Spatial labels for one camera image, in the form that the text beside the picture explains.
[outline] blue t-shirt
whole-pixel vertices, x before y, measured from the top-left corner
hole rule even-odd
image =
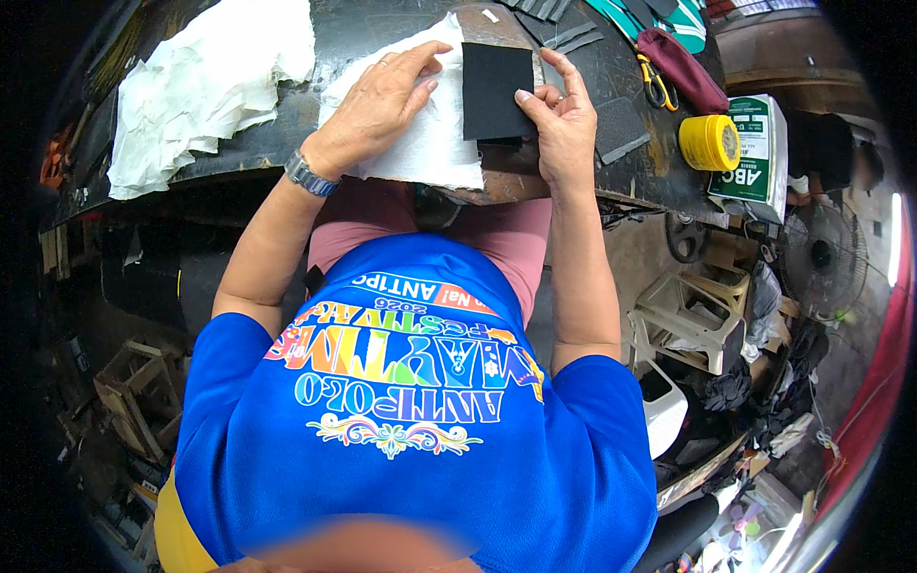
[[[509,282],[444,237],[375,239],[326,280],[276,340],[241,314],[197,338],[171,486],[214,563],[310,516],[381,513],[447,523],[485,571],[631,569],[656,480],[624,366],[549,379]]]

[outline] wristwatch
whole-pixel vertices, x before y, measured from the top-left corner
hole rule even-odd
[[[299,149],[293,152],[293,154],[287,160],[286,165],[283,166],[283,170],[286,171],[287,177],[290,178],[290,181],[306,189],[306,191],[309,193],[319,197],[327,197],[336,191],[341,184],[340,179],[335,182],[331,182],[312,173],[309,170],[309,165],[305,162],[303,154],[300,153]]]

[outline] hand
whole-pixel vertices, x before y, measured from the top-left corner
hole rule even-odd
[[[371,65],[350,87],[344,101],[300,151],[309,169],[336,181],[362,160],[392,146],[426,105],[438,82],[418,77],[442,72],[435,54],[452,47],[430,41],[401,54],[389,52]]]
[[[567,97],[553,85],[537,86],[534,95],[516,92],[516,103],[538,127],[538,170],[552,193],[580,189],[593,193],[596,115],[586,85],[567,56],[542,48],[541,57],[563,77]]]

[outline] yellow container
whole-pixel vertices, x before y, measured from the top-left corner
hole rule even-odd
[[[739,166],[742,146],[729,116],[689,117],[679,126],[681,155],[699,171],[732,171]]]

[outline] green and white box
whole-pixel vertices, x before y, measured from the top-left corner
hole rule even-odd
[[[767,94],[729,98],[742,157],[734,171],[714,173],[711,200],[728,213],[783,224],[787,204],[787,120]]]

